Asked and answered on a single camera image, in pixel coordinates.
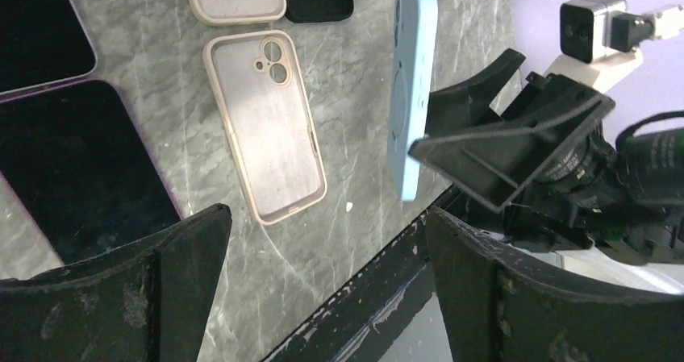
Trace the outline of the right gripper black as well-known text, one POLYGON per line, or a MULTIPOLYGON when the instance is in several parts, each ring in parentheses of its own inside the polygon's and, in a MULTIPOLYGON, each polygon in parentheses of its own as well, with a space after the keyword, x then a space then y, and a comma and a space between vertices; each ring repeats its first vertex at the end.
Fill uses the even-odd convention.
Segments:
POLYGON ((409 153, 500 214, 509 243, 530 252, 590 248, 580 211, 623 198, 599 131, 615 102, 568 77, 535 76, 499 116, 490 104, 525 60, 508 48, 479 73, 431 92, 425 133, 451 136, 421 139, 409 153))

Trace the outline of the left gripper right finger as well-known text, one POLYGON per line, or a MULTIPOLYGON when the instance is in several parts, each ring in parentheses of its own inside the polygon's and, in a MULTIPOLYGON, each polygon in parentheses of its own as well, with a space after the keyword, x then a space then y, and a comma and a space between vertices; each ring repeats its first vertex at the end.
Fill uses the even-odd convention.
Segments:
POLYGON ((680 361, 683 298, 552 266, 442 209, 425 222, 456 361, 680 361))

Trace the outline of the pale pink phone case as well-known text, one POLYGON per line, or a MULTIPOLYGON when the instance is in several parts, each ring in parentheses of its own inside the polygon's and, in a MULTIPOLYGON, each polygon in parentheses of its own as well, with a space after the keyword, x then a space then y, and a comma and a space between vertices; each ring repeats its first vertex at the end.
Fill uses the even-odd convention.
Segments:
POLYGON ((291 37, 220 36, 202 57, 256 221, 273 225, 323 199, 327 178, 291 37))

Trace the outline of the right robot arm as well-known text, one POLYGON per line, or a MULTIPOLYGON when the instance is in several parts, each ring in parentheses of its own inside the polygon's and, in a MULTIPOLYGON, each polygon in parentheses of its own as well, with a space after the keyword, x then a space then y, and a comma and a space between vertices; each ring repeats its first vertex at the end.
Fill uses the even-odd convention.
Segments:
POLYGON ((605 140, 607 91, 642 64, 638 51, 589 64, 561 55, 531 73, 501 113, 496 94, 523 63, 508 49, 475 76, 431 93, 411 157, 448 178, 471 219, 530 252, 597 248, 630 265, 683 262, 683 130, 605 140))

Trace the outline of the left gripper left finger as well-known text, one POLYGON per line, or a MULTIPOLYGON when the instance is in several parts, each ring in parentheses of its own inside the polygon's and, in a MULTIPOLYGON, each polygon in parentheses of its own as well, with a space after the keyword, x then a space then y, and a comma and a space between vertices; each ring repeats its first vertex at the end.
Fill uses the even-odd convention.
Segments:
POLYGON ((195 361, 231 234, 215 204, 110 252, 1 283, 4 361, 195 361))

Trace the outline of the black smartphone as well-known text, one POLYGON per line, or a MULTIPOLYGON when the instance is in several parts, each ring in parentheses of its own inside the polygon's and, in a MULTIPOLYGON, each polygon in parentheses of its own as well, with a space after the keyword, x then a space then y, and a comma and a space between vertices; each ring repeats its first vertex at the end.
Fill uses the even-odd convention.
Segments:
POLYGON ((72 0, 1 0, 1 93, 92 73, 94 46, 72 0))

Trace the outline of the phone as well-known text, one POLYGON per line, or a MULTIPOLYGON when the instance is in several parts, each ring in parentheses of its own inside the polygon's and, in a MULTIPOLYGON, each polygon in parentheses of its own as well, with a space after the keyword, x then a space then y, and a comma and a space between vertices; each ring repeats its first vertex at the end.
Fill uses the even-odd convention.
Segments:
POLYGON ((408 152, 425 135, 437 24, 437 0, 395 0, 386 157, 403 202, 418 189, 420 163, 408 152))
POLYGON ((106 81, 4 102, 1 172, 66 264, 180 219, 119 91, 106 81))

